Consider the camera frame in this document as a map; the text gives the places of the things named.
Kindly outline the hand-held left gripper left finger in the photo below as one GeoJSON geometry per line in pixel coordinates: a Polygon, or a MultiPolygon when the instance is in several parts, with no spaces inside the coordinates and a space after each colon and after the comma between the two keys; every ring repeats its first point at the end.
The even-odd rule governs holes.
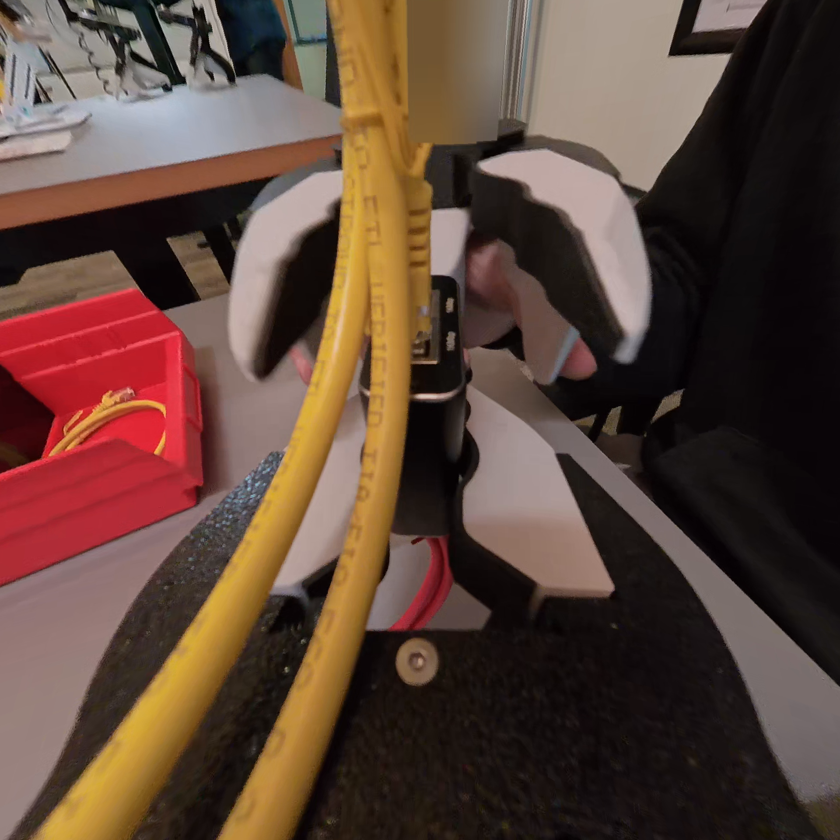
{"type": "Polygon", "coordinates": [[[361,396],[351,394],[307,512],[271,587],[299,595],[305,583],[341,555],[361,474],[366,425],[361,396]]]}

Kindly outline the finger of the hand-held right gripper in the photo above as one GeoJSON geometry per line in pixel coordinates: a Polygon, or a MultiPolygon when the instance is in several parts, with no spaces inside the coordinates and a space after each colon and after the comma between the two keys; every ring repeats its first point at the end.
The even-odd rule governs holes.
{"type": "Polygon", "coordinates": [[[556,150],[514,150],[470,177],[470,221],[512,252],[527,365],[563,365],[578,340],[635,362],[652,278],[634,205],[618,180],[556,150]]]}
{"type": "Polygon", "coordinates": [[[264,186],[238,241],[228,345],[252,382],[292,350],[312,364],[326,319],[340,231],[341,171],[293,171],[264,186]]]}

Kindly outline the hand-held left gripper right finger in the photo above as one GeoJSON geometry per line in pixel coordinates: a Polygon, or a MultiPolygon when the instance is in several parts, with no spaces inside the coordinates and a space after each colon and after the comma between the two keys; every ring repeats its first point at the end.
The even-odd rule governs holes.
{"type": "Polygon", "coordinates": [[[615,585],[553,447],[473,387],[467,403],[449,536],[455,581],[501,623],[533,623],[551,600],[612,597],[615,585]]]}

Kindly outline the black network switch box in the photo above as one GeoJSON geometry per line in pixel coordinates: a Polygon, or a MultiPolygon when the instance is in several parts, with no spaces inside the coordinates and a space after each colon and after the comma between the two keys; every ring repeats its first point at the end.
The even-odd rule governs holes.
{"type": "Polygon", "coordinates": [[[433,276],[431,334],[411,365],[406,439],[392,534],[448,534],[467,414],[468,365],[460,334],[459,285],[433,276]]]}

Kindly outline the red plastic bin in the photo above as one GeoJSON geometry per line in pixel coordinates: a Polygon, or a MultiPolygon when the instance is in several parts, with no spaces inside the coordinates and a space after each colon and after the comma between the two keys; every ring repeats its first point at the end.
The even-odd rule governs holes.
{"type": "Polygon", "coordinates": [[[196,504],[192,345],[130,289],[2,322],[1,583],[196,504]]]}

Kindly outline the person's right hand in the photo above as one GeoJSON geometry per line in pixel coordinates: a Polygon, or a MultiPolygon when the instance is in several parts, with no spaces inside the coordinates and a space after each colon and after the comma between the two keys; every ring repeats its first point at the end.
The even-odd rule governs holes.
{"type": "MultiPolygon", "coordinates": [[[[493,313],[503,324],[498,336],[478,343],[479,346],[488,346],[513,327],[524,333],[522,307],[513,283],[517,273],[515,255],[510,247],[497,240],[470,237],[465,256],[467,302],[473,308],[493,313]]],[[[578,339],[566,357],[560,377],[579,382],[591,378],[596,370],[593,353],[578,339]]]]}

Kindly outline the wood-edged office table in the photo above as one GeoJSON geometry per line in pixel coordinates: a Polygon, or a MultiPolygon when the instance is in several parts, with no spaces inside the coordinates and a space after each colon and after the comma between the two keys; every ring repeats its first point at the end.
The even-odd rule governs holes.
{"type": "Polygon", "coordinates": [[[260,181],[330,156],[338,108],[273,77],[94,98],[62,152],[1,163],[1,229],[260,181]]]}

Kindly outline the black framed picture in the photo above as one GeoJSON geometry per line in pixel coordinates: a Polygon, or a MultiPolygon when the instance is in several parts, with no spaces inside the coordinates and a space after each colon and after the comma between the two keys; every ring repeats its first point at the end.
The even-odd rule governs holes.
{"type": "Polygon", "coordinates": [[[732,53],[765,1],[683,1],[670,56],[732,53]]]}

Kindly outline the person's torso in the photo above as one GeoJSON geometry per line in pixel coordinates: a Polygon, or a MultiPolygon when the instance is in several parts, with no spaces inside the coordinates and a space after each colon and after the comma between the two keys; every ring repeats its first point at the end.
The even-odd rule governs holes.
{"type": "Polygon", "coordinates": [[[657,504],[839,681],[838,490],[736,429],[666,415],[642,446],[657,504]]]}

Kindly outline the stack of papers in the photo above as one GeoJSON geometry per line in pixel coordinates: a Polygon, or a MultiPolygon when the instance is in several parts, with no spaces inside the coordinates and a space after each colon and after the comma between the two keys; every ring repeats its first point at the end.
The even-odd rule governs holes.
{"type": "Polygon", "coordinates": [[[1,162],[66,151],[73,140],[73,130],[90,117],[90,111],[67,105],[2,117],[1,162]]]}

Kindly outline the aluminium profile post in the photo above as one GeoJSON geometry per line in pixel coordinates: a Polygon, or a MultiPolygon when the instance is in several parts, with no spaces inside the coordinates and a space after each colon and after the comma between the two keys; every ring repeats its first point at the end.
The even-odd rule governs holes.
{"type": "Polygon", "coordinates": [[[529,125],[544,1],[510,1],[503,59],[500,117],[529,125]]]}

